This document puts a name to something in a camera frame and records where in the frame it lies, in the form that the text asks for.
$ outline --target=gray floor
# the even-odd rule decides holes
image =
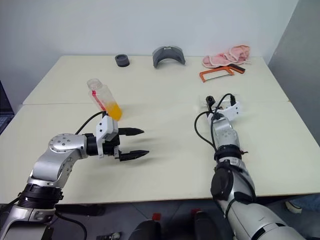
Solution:
[[[271,204],[269,207],[304,237],[320,237],[320,213],[304,210],[302,214],[293,214],[285,209],[283,202]],[[220,224],[221,228],[228,227],[223,222],[220,210],[212,200],[106,204],[105,213],[102,216],[80,216],[66,213],[63,215],[83,223],[88,231],[88,240],[95,240],[96,236],[113,232],[122,232],[121,239],[127,240],[139,223],[151,219],[153,213],[161,213],[160,223],[164,239],[179,240],[193,239],[191,221],[193,209],[208,212],[217,224]],[[53,221],[53,240],[83,239],[83,232],[76,224],[62,219],[54,219]]]

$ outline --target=pink towel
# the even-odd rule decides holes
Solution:
[[[219,53],[216,56],[205,56],[202,60],[203,66],[209,69],[229,64],[243,64],[249,57],[250,47],[247,45],[238,45],[229,49],[228,52]]]

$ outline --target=white wall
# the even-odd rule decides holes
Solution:
[[[0,80],[14,109],[66,54],[186,56],[249,44],[269,62],[298,0],[0,0]]]

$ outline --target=white table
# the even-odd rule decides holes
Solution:
[[[124,152],[150,150],[150,153],[128,162],[112,157],[79,160],[63,189],[65,197],[60,203],[211,197],[213,150],[198,138],[193,123],[201,111],[202,98],[226,92],[239,94],[238,99],[243,103],[244,112],[233,127],[242,148],[249,151],[243,160],[257,195],[319,192],[320,148],[261,58],[254,58],[243,75],[207,83],[199,79],[198,73],[203,67],[196,61],[200,60],[198,57],[187,58],[193,70],[174,63],[153,69],[147,61],[151,61],[150,57],[132,57],[131,68],[118,68],[111,66],[111,59],[107,56],[62,57],[26,99],[24,103],[30,105],[22,107],[0,136],[0,203],[9,202],[23,190],[35,161],[46,150],[51,137],[74,133],[97,112],[96,106],[90,103],[86,86],[87,79],[94,77],[108,79],[105,81],[123,109],[119,127],[145,130],[137,136],[121,136],[120,148]],[[87,73],[89,66],[93,69],[104,66],[101,62],[108,71]],[[146,70],[142,69],[142,62],[148,63]],[[121,87],[118,85],[119,81],[124,82],[123,78],[112,80],[120,70],[131,76]],[[64,88],[61,86],[63,75],[67,76]],[[159,94],[153,90],[155,86],[162,90]],[[135,94],[130,91],[134,89],[138,91]],[[90,122],[83,133],[94,132],[97,121]],[[205,117],[198,125],[199,131],[209,138]]]

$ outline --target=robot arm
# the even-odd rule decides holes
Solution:
[[[231,103],[227,114],[232,116],[230,112],[238,112],[235,108],[236,105]],[[238,240],[303,240],[269,208],[255,203],[255,186],[242,161],[238,134],[223,111],[209,114],[210,123],[212,117],[211,131],[217,151],[214,154],[216,167],[211,194],[229,221],[235,237]]]
[[[21,239],[21,233],[25,240],[50,236],[52,228],[44,223],[52,219],[55,204],[63,199],[62,188],[76,161],[96,155],[100,158],[112,155],[120,161],[142,157],[149,151],[122,153],[119,135],[133,136],[143,132],[138,128],[118,128],[116,121],[104,115],[96,126],[96,137],[92,133],[63,133],[53,137],[48,149],[34,164],[18,204],[12,207],[1,229],[0,240]]]

